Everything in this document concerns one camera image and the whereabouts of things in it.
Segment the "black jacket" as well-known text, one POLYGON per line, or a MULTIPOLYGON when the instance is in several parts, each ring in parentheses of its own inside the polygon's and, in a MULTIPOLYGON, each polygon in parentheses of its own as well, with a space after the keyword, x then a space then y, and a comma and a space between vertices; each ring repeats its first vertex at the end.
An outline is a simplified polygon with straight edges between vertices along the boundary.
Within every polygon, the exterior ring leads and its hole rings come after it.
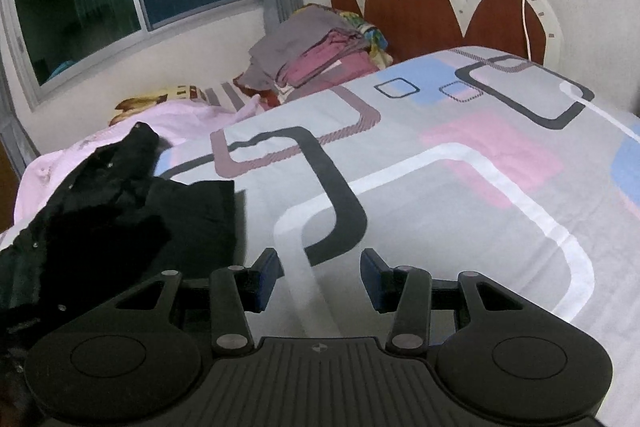
POLYGON ((154 176, 160 138, 135 124, 98 148, 1 251, 1 339, 20 345, 164 271, 230 265, 231 181, 154 176))

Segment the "pink folded clothes stack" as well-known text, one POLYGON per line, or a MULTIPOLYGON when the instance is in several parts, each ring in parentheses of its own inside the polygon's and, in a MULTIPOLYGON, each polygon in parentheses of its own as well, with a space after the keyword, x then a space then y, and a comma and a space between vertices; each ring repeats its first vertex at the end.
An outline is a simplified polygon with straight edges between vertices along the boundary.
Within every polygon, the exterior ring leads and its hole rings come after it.
POLYGON ((233 84, 247 96, 259 95, 265 108, 273 108, 377 72, 391 60, 367 38, 332 30, 273 76, 252 64, 233 84))

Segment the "patterned grey bed sheet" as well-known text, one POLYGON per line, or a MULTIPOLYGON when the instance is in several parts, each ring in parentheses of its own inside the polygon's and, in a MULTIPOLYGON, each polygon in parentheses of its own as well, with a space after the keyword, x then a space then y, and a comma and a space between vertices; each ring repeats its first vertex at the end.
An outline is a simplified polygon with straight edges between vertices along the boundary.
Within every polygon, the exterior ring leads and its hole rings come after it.
POLYGON ((164 270, 30 343, 6 426, 634 426, 639 121, 506 52, 427 54, 160 142, 154 176, 231 181, 236 245, 279 280, 254 349, 215 349, 209 275, 164 270), (426 349, 360 277, 432 277, 426 349))

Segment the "pink blanket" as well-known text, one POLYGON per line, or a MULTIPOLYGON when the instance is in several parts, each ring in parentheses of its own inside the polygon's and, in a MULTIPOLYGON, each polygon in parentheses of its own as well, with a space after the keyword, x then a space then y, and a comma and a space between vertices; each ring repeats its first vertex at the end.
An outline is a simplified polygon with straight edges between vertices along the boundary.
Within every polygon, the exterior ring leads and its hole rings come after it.
POLYGON ((259 113, 262 113, 262 106, 258 96, 250 98, 235 113, 202 101, 186 100, 168 101, 145 109, 112 127, 86 136, 64 150, 41 155, 32 161, 26 167, 18 186, 14 221, 34 217, 47 204, 66 176, 98 148, 122 141, 136 124, 148 124, 160 137, 160 142, 177 146, 204 138, 259 113))

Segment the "yellow patterned pillow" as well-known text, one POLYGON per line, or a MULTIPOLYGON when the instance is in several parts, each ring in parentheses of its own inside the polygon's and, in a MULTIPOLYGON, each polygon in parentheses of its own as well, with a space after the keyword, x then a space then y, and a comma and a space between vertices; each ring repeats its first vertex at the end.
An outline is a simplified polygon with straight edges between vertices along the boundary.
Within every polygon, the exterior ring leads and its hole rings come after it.
POLYGON ((119 124, 127 118, 138 115, 145 110, 169 102, 169 101, 203 101, 207 98, 205 93, 192 84, 182 84, 160 90, 138 94, 131 98, 125 98, 114 108, 114 116, 108 123, 110 127, 119 124))

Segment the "colourful folded cloth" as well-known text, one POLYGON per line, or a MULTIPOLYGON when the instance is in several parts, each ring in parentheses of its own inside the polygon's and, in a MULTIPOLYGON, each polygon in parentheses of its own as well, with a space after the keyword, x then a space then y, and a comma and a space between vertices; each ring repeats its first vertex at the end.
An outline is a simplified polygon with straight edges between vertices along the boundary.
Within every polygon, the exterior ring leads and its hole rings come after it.
POLYGON ((370 60, 378 69, 384 69, 393 64, 393 57, 387 53, 388 41, 382 31, 367 22, 358 13, 338 10, 337 14, 357 29, 367 40, 370 60))

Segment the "grey folded cloth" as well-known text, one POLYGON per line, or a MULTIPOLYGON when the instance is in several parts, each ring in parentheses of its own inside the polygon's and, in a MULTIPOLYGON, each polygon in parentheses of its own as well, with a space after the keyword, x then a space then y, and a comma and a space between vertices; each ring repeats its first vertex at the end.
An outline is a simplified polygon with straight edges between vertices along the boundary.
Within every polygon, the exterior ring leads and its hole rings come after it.
POLYGON ((347 39, 354 48, 364 46, 364 38, 333 11, 307 6, 262 37, 250 48, 250 66, 239 84, 256 91, 270 90, 281 70, 322 42, 331 31, 347 39))

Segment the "red white scalloped headboard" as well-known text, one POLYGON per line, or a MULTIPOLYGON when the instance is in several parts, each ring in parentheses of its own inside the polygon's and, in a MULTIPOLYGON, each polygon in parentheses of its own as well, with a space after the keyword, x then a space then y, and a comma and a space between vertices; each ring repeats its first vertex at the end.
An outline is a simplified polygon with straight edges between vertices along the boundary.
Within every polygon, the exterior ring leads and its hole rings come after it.
POLYGON ((361 15, 399 63, 458 46, 484 46, 559 66, 563 36, 547 0, 330 0, 361 15))

